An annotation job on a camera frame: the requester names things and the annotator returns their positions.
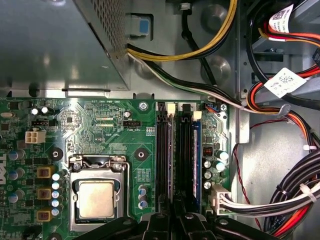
sticker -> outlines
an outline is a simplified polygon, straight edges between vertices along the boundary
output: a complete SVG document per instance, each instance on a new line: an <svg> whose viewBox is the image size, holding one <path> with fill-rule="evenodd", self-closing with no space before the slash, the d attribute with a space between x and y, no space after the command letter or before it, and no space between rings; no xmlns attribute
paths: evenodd
<svg viewBox="0 0 320 240"><path fill-rule="evenodd" d="M270 27L280 33L289 33L289 18L293 8L294 5L291 4L273 15L269 20Z"/></svg>
<svg viewBox="0 0 320 240"><path fill-rule="evenodd" d="M293 92L307 81L287 68L282 68L272 79L264 85L278 98Z"/></svg>

electrolytic capacitor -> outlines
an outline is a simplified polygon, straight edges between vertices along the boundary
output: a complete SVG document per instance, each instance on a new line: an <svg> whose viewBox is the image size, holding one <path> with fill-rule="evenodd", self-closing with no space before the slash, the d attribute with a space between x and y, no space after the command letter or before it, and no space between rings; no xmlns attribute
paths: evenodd
<svg viewBox="0 0 320 240"><path fill-rule="evenodd" d="M21 160L26 155L25 151L22 149L10 151L8 157L11 161Z"/></svg>
<svg viewBox="0 0 320 240"><path fill-rule="evenodd" d="M139 197L139 204L138 204L139 209L145 209L148 207L148 202L147 202L147 197L146 196L140 196Z"/></svg>
<svg viewBox="0 0 320 240"><path fill-rule="evenodd" d="M64 185L65 181L63 179L59 179L51 184L52 189L57 190Z"/></svg>
<svg viewBox="0 0 320 240"><path fill-rule="evenodd" d="M227 163L227 160L229 158L229 154L225 151L222 151L222 150L215 150L214 156L216 158L220 159L224 164Z"/></svg>
<svg viewBox="0 0 320 240"><path fill-rule="evenodd" d="M52 175L52 180L53 181L58 181L59 179L62 179L67 173L68 172L65 169L57 171L55 174Z"/></svg>
<svg viewBox="0 0 320 240"><path fill-rule="evenodd" d="M31 109L31 114L34 115L34 116L37 116L40 114L40 111L38 108L32 108Z"/></svg>
<svg viewBox="0 0 320 240"><path fill-rule="evenodd" d="M8 178L11 181L14 181L22 178L24 175L25 175L25 170L23 170L22 168L17 168L16 170L10 171L8 173Z"/></svg>
<svg viewBox="0 0 320 240"><path fill-rule="evenodd" d="M54 199L57 199L61 194L64 193L64 189L62 187L58 188L57 190L54 190L52 193L51 193L51 196L54 198Z"/></svg>
<svg viewBox="0 0 320 240"><path fill-rule="evenodd" d="M208 160L204 161L203 166L204 166L206 169L211 168L211 161L208 161Z"/></svg>
<svg viewBox="0 0 320 240"><path fill-rule="evenodd" d="M205 190L209 190L211 188L211 182L205 181L203 187Z"/></svg>
<svg viewBox="0 0 320 240"><path fill-rule="evenodd" d="M144 185L139 186L139 195L144 196L147 195L147 187Z"/></svg>
<svg viewBox="0 0 320 240"><path fill-rule="evenodd" d="M41 108L41 112L47 116L55 115L55 110L53 108L47 107L47 106L44 106L43 108Z"/></svg>
<svg viewBox="0 0 320 240"><path fill-rule="evenodd" d="M51 210L52 216L54 216L54 217L58 216L59 213L61 213L63 209L64 209L64 206L63 206L62 204L60 204L60 205L57 206L57 207L54 207L54 208Z"/></svg>
<svg viewBox="0 0 320 240"><path fill-rule="evenodd" d="M18 189L17 191L10 194L10 196L8 197L8 201L11 204L15 204L19 200L23 199L24 196L25 196L25 192L22 191L21 189Z"/></svg>
<svg viewBox="0 0 320 240"><path fill-rule="evenodd" d="M210 171L206 171L203 176L205 179L210 179L212 178L212 173Z"/></svg>
<svg viewBox="0 0 320 240"><path fill-rule="evenodd" d="M218 172L222 172L223 170L226 169L226 165L221 161L215 161L214 167Z"/></svg>
<svg viewBox="0 0 320 240"><path fill-rule="evenodd" d="M126 118L126 119L130 118L131 115L132 115L132 113L131 113L130 111L125 111L125 112L123 113L123 117Z"/></svg>

power connector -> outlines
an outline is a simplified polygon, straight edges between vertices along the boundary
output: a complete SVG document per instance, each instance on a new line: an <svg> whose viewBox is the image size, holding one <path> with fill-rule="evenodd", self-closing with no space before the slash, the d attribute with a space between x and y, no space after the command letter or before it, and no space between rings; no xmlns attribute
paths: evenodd
<svg viewBox="0 0 320 240"><path fill-rule="evenodd" d="M211 208L215 211L217 216L228 215L228 210L221 207L221 200L223 199L222 197L231 198L231 192L219 184L212 185L211 194L208 196L208 200Z"/></svg>

ram slot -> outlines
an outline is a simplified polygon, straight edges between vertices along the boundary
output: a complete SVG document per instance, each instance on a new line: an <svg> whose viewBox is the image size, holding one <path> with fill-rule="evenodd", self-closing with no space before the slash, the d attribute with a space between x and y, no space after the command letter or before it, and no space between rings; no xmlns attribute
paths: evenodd
<svg viewBox="0 0 320 240"><path fill-rule="evenodd" d="M175 192L191 200L193 196L193 126L190 112L178 118L175 155Z"/></svg>
<svg viewBox="0 0 320 240"><path fill-rule="evenodd" d="M156 122L156 176L155 176L155 208L157 212L168 210L171 156L171 120L163 105L158 103L159 113Z"/></svg>

white label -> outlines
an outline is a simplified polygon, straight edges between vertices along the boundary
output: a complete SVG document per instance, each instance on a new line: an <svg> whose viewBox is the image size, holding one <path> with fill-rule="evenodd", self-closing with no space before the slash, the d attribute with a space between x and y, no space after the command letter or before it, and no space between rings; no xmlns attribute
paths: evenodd
<svg viewBox="0 0 320 240"><path fill-rule="evenodd" d="M197 130L193 130L193 196L197 198Z"/></svg>
<svg viewBox="0 0 320 240"><path fill-rule="evenodd" d="M282 98L306 82L305 79L284 67L273 78L268 80L264 86L278 98Z"/></svg>
<svg viewBox="0 0 320 240"><path fill-rule="evenodd" d="M289 33L289 18L294 5L290 5L277 12L269 20L270 27L280 33Z"/></svg>

